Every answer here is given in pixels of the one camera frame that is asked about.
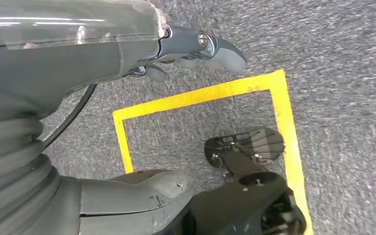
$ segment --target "yellow tape square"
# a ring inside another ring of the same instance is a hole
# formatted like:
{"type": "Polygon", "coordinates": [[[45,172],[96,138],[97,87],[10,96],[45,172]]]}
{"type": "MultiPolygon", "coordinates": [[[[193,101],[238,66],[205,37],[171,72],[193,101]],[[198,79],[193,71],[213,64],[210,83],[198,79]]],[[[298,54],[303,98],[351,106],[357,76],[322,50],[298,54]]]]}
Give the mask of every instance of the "yellow tape square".
{"type": "Polygon", "coordinates": [[[133,165],[127,144],[123,124],[124,120],[265,90],[270,91],[278,131],[283,136],[285,143],[283,158],[287,184],[294,191],[296,204],[306,218],[307,228],[305,235],[313,235],[312,221],[306,202],[305,180],[299,153],[298,138],[284,70],[204,87],[114,111],[113,119],[126,173],[133,172],[133,165]]]}

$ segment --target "black mechanical part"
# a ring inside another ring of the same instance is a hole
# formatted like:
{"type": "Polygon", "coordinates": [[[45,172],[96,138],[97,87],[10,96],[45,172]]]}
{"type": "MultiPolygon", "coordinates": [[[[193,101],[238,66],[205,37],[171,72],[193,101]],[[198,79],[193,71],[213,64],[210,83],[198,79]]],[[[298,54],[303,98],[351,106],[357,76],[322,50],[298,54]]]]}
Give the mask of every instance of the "black mechanical part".
{"type": "Polygon", "coordinates": [[[265,153],[275,159],[282,146],[280,134],[269,128],[206,141],[207,160],[214,167],[226,168],[236,181],[193,197],[196,235],[303,234],[306,221],[293,191],[283,177],[269,172],[251,157],[264,149],[270,150],[265,153]]]}
{"type": "Polygon", "coordinates": [[[205,144],[205,155],[214,167],[224,167],[219,152],[235,150],[249,157],[256,164],[275,161],[284,151],[283,138],[270,128],[258,127],[250,132],[211,138],[205,144]]]}

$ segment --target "screw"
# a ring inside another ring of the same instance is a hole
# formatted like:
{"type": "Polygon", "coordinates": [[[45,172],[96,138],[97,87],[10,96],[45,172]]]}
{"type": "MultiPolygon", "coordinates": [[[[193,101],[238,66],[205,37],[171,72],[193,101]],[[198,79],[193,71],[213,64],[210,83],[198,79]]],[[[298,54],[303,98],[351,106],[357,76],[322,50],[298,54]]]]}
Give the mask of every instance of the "screw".
{"type": "Polygon", "coordinates": [[[206,47],[208,45],[208,36],[205,34],[205,32],[200,31],[198,33],[198,43],[202,47],[206,47]]]}
{"type": "Polygon", "coordinates": [[[217,159],[218,159],[218,154],[213,153],[211,159],[213,159],[213,160],[217,160],[217,159]]]}

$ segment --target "cable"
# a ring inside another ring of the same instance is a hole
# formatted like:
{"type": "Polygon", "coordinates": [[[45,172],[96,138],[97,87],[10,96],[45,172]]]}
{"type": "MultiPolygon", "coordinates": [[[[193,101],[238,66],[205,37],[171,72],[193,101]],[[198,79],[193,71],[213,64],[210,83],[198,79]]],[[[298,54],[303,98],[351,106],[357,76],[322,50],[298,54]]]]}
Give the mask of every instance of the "cable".
{"type": "Polygon", "coordinates": [[[66,117],[66,119],[44,139],[44,149],[48,148],[66,129],[70,124],[75,120],[78,114],[86,106],[90,97],[92,97],[94,90],[96,89],[97,84],[91,84],[84,92],[84,95],[81,97],[80,101],[74,107],[72,112],[66,117]]]}

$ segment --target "plastic cover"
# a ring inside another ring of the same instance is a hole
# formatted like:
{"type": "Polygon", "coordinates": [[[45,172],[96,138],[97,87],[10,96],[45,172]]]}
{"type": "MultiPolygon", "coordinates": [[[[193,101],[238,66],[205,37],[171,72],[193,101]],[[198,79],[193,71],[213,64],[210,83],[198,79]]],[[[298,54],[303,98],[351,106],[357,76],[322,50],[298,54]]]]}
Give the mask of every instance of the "plastic cover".
{"type": "Polygon", "coordinates": [[[56,47],[158,40],[162,11],[143,0],[0,0],[0,46],[56,47]]]}

